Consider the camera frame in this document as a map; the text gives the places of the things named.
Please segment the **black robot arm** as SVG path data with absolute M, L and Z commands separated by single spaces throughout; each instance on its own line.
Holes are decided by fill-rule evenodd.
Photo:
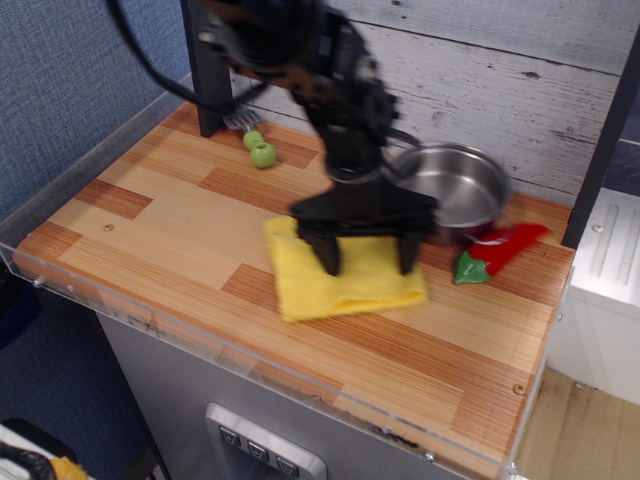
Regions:
M 321 1 L 206 1 L 199 34 L 233 71 L 286 89 L 325 146 L 331 188 L 294 203 L 297 234 L 324 270 L 341 271 L 341 237 L 393 237 L 399 270 L 412 271 L 435 232 L 435 199 L 384 174 L 396 98 L 350 21 Z

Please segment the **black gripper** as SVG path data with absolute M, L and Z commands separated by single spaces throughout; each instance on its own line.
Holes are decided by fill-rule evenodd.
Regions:
M 289 214 L 327 274 L 342 272 L 338 239 L 386 236 L 397 238 L 399 269 L 407 275 L 421 242 L 437 231 L 437 207 L 433 197 L 402 188 L 378 173 L 363 181 L 335 181 L 326 192 L 292 204 Z

